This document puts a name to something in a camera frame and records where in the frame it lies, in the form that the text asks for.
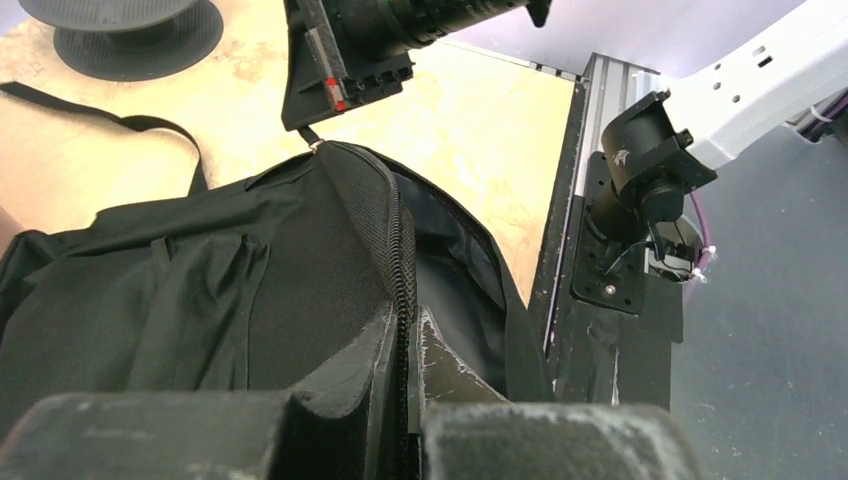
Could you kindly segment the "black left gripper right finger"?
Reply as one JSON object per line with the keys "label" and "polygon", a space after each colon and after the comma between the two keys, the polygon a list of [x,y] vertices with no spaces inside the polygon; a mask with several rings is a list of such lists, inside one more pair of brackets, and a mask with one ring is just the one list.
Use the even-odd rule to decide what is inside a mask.
{"label": "black left gripper right finger", "polygon": [[419,312],[419,456],[425,479],[699,479],[699,462],[670,415],[644,405],[514,403]]}

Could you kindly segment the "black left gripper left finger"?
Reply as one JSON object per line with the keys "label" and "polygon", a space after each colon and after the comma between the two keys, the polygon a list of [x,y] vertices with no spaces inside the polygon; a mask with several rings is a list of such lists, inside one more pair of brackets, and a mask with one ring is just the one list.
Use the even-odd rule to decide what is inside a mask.
{"label": "black left gripper left finger", "polygon": [[388,479],[395,331],[380,311],[348,346],[279,391],[67,394],[1,448],[5,479]]}

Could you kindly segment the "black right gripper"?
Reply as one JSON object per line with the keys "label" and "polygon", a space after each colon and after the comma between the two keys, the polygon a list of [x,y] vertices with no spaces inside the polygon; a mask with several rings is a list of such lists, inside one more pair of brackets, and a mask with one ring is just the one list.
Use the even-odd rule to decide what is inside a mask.
{"label": "black right gripper", "polygon": [[418,40],[389,1],[285,1],[288,65],[281,120],[311,126],[397,94]]}

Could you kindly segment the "black fabric student bag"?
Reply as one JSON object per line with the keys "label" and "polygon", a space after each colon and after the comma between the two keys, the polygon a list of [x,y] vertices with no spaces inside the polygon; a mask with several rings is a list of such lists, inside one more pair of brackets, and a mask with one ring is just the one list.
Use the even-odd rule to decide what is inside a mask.
{"label": "black fabric student bag", "polygon": [[478,373],[552,399],[496,241],[455,198],[370,148],[314,149],[210,189],[17,234],[1,260],[1,429],[70,392],[286,389],[383,307],[460,306]]}

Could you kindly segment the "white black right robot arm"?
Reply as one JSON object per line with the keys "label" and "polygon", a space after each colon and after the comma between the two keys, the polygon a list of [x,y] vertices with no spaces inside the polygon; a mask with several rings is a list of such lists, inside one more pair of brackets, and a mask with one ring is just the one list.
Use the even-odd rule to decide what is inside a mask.
{"label": "white black right robot arm", "polygon": [[[288,1],[282,122],[316,149],[315,123],[401,91],[409,53],[515,10],[514,1]],[[591,209],[630,247],[678,219],[686,195],[772,128],[847,84],[847,5],[807,1],[746,44],[646,94],[601,135],[611,180]]]}

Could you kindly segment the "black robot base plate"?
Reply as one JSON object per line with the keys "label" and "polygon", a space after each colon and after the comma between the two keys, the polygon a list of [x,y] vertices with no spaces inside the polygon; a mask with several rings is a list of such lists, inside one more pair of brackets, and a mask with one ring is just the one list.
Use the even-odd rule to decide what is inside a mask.
{"label": "black robot base plate", "polygon": [[541,321],[556,399],[668,409],[682,289],[650,273],[644,244],[624,251],[594,230],[592,204],[611,202],[601,149],[588,157],[588,196],[572,192],[580,115],[571,109],[584,105],[575,83],[529,310]]}

